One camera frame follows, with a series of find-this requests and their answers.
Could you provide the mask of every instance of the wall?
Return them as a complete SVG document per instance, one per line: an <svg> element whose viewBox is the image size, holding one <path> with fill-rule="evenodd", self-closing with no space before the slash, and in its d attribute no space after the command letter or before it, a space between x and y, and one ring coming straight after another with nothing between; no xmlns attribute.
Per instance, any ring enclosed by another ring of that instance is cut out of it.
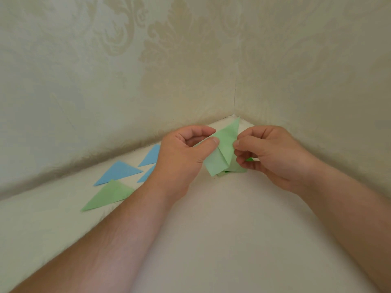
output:
<svg viewBox="0 0 391 293"><path fill-rule="evenodd" d="M240 9L0 0L0 188L233 114Z"/></svg>
<svg viewBox="0 0 391 293"><path fill-rule="evenodd" d="M241 0L235 113L391 190L391 0Z"/></svg>

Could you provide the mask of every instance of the folded paper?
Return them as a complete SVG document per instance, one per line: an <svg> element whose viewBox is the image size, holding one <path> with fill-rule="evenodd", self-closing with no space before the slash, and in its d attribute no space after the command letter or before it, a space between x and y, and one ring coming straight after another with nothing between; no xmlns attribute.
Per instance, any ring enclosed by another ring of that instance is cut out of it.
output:
<svg viewBox="0 0 391 293"><path fill-rule="evenodd" d="M151 167L145 174L144 176L142 176L140 178L140 180L137 181L137 183L141 183L141 182L145 182L147 180L147 178L149 177L150 173L154 170L156 165L154 165L153 167Z"/></svg>
<svg viewBox="0 0 391 293"><path fill-rule="evenodd" d="M148 152L147 156L145 156L143 161L138 166L147 166L149 164L156 163L158 161L159 150L160 145L156 144L154 147L152 147L152 149Z"/></svg>
<svg viewBox="0 0 391 293"><path fill-rule="evenodd" d="M91 200L81 209L82 212L119 202L130 196L134 189L119 181L108 182Z"/></svg>
<svg viewBox="0 0 391 293"><path fill-rule="evenodd" d="M238 137L240 118L237 118L227 127L215 132L211 137L217 137L220 140L219 146L204 161L211 176L226 170L234 157L235 149L232 144Z"/></svg>
<svg viewBox="0 0 391 293"><path fill-rule="evenodd" d="M94 184L94 186L105 184L111 180L119 180L124 177L129 177L142 172L142 170L132 167L122 161L117 161L107 170L107 172L103 174L103 176Z"/></svg>

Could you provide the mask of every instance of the right hand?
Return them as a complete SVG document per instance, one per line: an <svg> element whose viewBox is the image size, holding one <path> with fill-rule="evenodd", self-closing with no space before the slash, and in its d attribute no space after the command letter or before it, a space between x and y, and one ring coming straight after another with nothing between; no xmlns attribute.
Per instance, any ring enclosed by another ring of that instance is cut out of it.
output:
<svg viewBox="0 0 391 293"><path fill-rule="evenodd" d="M299 194L307 188L322 162L282 127L250 127L233 143L237 162L263 172L278 187ZM246 161L249 157L259 161Z"/></svg>

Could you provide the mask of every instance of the fingernail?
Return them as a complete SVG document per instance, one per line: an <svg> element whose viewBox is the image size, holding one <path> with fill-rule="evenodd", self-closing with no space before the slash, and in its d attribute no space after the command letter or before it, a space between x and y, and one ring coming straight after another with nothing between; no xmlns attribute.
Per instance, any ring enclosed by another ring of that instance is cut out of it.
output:
<svg viewBox="0 0 391 293"><path fill-rule="evenodd" d="M211 138L216 144L218 144L220 142L219 138L217 137L212 137Z"/></svg>

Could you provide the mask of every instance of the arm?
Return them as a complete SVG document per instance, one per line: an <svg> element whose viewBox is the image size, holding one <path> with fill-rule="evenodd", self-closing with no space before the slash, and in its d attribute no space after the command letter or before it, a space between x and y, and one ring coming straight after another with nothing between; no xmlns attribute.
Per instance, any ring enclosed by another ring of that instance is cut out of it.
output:
<svg viewBox="0 0 391 293"><path fill-rule="evenodd" d="M129 292L173 204L183 197L203 160L217 148L216 132L184 127L167 135L148 180L79 241L11 293Z"/></svg>
<svg viewBox="0 0 391 293"><path fill-rule="evenodd" d="M281 127L251 127L234 147L242 167L300 196L379 289L391 291L388 199L315 158Z"/></svg>

